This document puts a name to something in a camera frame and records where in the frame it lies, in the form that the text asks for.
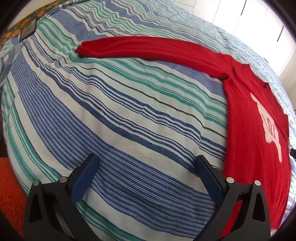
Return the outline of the orange floral bed sheet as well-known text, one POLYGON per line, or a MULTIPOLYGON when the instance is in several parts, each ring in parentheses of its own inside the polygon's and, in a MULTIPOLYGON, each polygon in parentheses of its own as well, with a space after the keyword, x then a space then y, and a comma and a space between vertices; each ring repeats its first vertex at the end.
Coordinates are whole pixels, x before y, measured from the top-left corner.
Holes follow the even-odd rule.
POLYGON ((4 33, 1 34, 1 49, 11 37, 19 35, 24 25, 26 25, 31 19, 39 19, 49 10, 64 2, 66 1, 29 1, 8 25, 4 33))

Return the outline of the red orange trousers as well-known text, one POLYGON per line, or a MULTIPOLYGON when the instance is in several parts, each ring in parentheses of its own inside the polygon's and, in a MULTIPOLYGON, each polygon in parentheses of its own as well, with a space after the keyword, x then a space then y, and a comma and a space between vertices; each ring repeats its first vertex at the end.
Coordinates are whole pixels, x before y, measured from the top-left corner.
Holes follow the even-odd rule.
POLYGON ((9 159, 1 158, 1 211, 21 237, 27 199, 9 159))

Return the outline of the red knit sweater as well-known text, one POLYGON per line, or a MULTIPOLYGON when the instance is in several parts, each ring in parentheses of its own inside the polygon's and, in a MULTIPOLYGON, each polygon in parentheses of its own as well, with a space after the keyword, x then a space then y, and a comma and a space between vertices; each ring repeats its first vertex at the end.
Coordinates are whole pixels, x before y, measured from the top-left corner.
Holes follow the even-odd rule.
POLYGON ((160 37, 107 37, 84 41, 76 53, 95 58, 140 58, 183 65, 222 80, 227 99, 223 173, 242 183, 259 180, 270 224, 279 228, 290 190, 288 117, 267 82, 250 65, 199 44, 160 37))

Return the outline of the striped blue green bedspread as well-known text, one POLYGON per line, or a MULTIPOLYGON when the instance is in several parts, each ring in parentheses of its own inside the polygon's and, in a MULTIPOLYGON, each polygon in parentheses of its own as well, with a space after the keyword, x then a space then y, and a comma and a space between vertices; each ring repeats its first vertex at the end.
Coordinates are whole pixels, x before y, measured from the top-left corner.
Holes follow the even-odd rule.
POLYGON ((68 177, 95 154, 99 168, 76 206, 99 240, 193 240, 208 223, 218 204, 196 175, 195 158, 203 155, 223 173, 222 80, 166 61, 76 53, 84 41, 135 36, 230 55, 269 84, 289 124, 282 224, 295 206, 295 114, 287 93, 259 54, 171 1, 67 1, 43 15, 28 38, 4 44, 3 135, 24 192, 35 180, 68 177))

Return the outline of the black phone on bed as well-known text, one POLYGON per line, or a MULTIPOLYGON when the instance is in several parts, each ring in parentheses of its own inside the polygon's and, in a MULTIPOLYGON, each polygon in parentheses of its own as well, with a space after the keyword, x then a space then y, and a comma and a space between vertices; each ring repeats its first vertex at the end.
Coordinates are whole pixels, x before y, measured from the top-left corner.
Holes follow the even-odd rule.
POLYGON ((32 35, 36 31, 37 20, 38 20, 37 18, 33 18, 23 26, 19 42, 22 42, 24 39, 28 38, 30 35, 32 35))

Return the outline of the white wardrobe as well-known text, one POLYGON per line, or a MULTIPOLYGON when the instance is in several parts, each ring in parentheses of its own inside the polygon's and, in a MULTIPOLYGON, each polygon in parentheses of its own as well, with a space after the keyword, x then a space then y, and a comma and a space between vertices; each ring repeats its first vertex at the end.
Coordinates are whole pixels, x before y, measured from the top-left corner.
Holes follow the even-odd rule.
POLYGON ((264 1, 175 0, 177 6, 238 38, 280 75, 290 61, 295 42, 284 23, 264 1))

